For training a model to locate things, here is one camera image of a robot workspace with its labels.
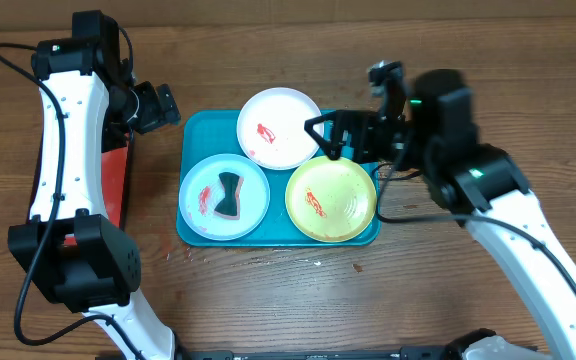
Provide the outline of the white plate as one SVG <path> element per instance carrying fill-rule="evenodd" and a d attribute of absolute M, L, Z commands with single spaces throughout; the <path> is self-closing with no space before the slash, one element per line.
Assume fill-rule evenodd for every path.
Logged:
<path fill-rule="evenodd" d="M 252 96 L 239 112 L 236 135 L 253 162 L 270 170 L 290 170 L 311 159 L 319 145 L 305 131 L 321 110 L 306 94 L 275 87 Z"/>

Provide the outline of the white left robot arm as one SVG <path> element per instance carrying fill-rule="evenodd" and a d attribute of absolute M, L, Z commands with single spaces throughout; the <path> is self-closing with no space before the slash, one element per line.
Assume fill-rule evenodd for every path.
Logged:
<path fill-rule="evenodd" d="M 126 359 L 182 359 L 175 332 L 140 288 L 136 242 L 109 217 L 102 157 L 135 135 L 180 121 L 167 85 L 137 82 L 120 50 L 126 31 L 98 10 L 77 12 L 68 38 L 31 47 L 26 77 L 40 90 L 39 174 L 26 223 L 9 229 L 8 247 L 53 304 L 98 324 Z"/>

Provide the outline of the orange and green sponge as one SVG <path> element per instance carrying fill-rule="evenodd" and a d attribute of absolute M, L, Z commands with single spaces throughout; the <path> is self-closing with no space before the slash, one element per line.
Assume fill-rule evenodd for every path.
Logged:
<path fill-rule="evenodd" d="M 240 191 L 244 178 L 236 173 L 222 172 L 219 180 L 224 197 L 214 208 L 214 213 L 226 220 L 238 220 L 241 216 Z"/>

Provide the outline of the light blue plate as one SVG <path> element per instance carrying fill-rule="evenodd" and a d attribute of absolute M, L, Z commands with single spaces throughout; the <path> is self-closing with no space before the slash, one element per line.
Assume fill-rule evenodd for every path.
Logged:
<path fill-rule="evenodd" d="M 214 213 L 224 191 L 222 172 L 244 178 L 240 191 L 241 216 L 226 220 Z M 218 154 L 197 163 L 184 177 L 179 191 L 179 210 L 192 230 L 214 241 L 230 241 L 251 233 L 265 217 L 270 203 L 270 187 L 261 168 L 250 159 L 235 154 Z"/>

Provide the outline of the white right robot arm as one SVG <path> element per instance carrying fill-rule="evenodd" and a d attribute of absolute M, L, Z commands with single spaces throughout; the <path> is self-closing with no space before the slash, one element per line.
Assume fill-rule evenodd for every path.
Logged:
<path fill-rule="evenodd" d="M 460 72 L 437 69 L 404 79 L 399 63 L 369 71 L 382 99 L 376 111 L 324 115 L 318 137 L 336 160 L 351 147 L 357 163 L 387 161 L 393 172 L 420 175 L 441 208 L 438 220 L 466 229 L 495 260 L 533 316 L 551 359 L 576 359 L 576 265 L 510 155 L 484 144 L 472 92 Z"/>

